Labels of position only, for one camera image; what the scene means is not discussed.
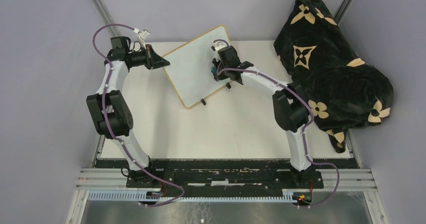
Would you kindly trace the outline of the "wood framed whiteboard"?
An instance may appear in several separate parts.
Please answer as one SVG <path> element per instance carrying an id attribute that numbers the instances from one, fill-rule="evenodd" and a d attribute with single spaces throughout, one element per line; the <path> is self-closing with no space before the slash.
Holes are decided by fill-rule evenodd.
<path id="1" fill-rule="evenodd" d="M 219 25 L 163 55 L 170 62 L 164 70 L 185 108 L 191 108 L 201 99 L 225 87 L 230 79 L 215 81 L 211 68 L 215 52 L 211 49 L 215 39 L 230 39 L 225 26 Z"/>

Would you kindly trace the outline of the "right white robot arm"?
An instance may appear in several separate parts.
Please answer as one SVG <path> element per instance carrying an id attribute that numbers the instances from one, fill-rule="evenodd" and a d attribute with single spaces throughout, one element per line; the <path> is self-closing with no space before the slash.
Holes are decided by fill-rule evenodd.
<path id="1" fill-rule="evenodd" d="M 275 79 L 257 69 L 248 61 L 242 62 L 236 49 L 224 42 L 211 46 L 215 56 L 211 72 L 216 81 L 231 80 L 250 86 L 272 99 L 276 123 L 286 132 L 290 149 L 290 181 L 304 187 L 314 173 L 308 155 L 305 130 L 312 122 L 307 100 L 301 86 Z"/>

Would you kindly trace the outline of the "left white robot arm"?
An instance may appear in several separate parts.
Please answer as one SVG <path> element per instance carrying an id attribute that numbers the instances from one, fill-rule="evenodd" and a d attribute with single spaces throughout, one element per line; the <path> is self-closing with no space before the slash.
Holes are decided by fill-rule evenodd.
<path id="1" fill-rule="evenodd" d="M 95 94 L 86 98 L 86 104 L 97 133 L 115 143 L 127 160 L 125 177 L 152 187 L 158 181 L 158 173 L 152 170 L 149 155 L 133 133 L 134 119 L 121 91 L 131 68 L 145 66 L 153 70 L 169 66 L 170 62 L 158 55 L 150 44 L 131 51 L 128 37 L 113 37 L 111 45 L 104 62 L 102 84 Z"/>

